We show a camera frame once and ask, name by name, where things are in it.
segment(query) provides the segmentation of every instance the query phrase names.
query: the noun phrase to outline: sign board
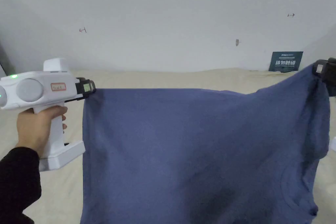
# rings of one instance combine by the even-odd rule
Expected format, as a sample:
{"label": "sign board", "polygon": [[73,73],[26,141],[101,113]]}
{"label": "sign board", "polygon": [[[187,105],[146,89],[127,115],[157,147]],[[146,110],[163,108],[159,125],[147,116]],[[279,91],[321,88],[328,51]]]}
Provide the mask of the sign board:
{"label": "sign board", "polygon": [[269,71],[298,71],[303,52],[273,52]]}

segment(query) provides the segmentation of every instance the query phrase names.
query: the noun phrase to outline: blue t-shirt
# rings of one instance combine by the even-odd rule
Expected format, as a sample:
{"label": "blue t-shirt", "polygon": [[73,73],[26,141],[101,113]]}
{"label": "blue t-shirt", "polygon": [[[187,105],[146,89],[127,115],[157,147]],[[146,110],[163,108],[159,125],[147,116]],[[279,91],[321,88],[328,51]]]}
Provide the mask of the blue t-shirt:
{"label": "blue t-shirt", "polygon": [[98,89],[83,113],[81,224],[306,224],[328,151],[311,66],[252,94]]}

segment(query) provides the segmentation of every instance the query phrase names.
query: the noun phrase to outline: black clamp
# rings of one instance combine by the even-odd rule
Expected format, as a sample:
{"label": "black clamp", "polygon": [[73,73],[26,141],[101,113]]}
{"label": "black clamp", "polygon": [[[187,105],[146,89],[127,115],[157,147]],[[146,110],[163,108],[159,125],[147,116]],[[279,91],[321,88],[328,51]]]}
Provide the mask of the black clamp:
{"label": "black clamp", "polygon": [[71,100],[66,100],[65,102],[83,100],[83,99],[88,98],[89,95],[96,92],[96,85],[95,85],[94,81],[87,80],[87,79],[82,78],[82,77],[78,77],[77,79],[79,80],[79,82],[75,84],[76,89],[77,89],[77,94],[82,94],[83,97],[74,98],[74,99],[71,99]]}
{"label": "black clamp", "polygon": [[314,63],[312,71],[326,84],[329,96],[336,96],[336,59],[320,59]]}

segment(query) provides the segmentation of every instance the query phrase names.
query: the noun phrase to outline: finger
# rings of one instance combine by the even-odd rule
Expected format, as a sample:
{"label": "finger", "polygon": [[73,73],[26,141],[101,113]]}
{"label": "finger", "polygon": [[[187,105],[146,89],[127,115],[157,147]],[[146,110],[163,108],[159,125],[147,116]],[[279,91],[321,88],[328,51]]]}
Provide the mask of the finger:
{"label": "finger", "polygon": [[49,118],[53,119],[55,117],[65,114],[67,111],[68,111],[67,107],[54,106],[54,107],[47,108],[41,112],[46,114]]}

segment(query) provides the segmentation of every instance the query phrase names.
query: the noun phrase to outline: bed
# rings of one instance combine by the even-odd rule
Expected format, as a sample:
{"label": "bed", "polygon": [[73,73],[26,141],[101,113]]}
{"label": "bed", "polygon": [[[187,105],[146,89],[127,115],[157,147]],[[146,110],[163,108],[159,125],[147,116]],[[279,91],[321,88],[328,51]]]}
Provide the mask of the bed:
{"label": "bed", "polygon": [[[295,74],[242,69],[211,70],[190,73],[73,71],[78,77],[94,80],[98,88],[204,88],[252,93]],[[83,101],[67,103],[67,142],[82,139]],[[330,137],[336,136],[336,99],[330,98]],[[17,142],[18,111],[0,111],[0,150],[2,158]],[[24,213],[35,223],[79,223],[83,206],[82,157],[65,167],[41,173],[42,197]],[[330,150],[319,164],[314,198],[319,206],[314,224],[336,219],[336,152]]]}

